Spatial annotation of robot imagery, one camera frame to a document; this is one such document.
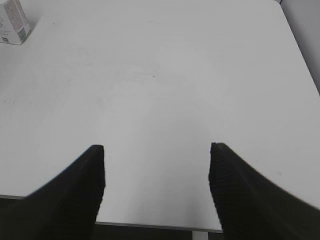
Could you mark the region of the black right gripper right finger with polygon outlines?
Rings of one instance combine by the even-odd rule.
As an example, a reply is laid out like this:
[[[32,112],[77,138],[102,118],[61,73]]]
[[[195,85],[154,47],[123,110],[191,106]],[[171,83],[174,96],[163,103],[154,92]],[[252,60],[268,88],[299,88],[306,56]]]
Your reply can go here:
[[[211,144],[208,184],[226,240],[318,240],[320,211],[268,180],[225,143]]]

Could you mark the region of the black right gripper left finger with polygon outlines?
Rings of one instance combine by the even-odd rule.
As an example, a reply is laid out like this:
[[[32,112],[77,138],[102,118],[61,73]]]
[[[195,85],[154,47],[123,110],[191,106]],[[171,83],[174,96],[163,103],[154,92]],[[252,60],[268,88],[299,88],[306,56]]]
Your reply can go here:
[[[59,175],[0,213],[2,240],[89,240],[106,187],[105,151],[90,146]]]

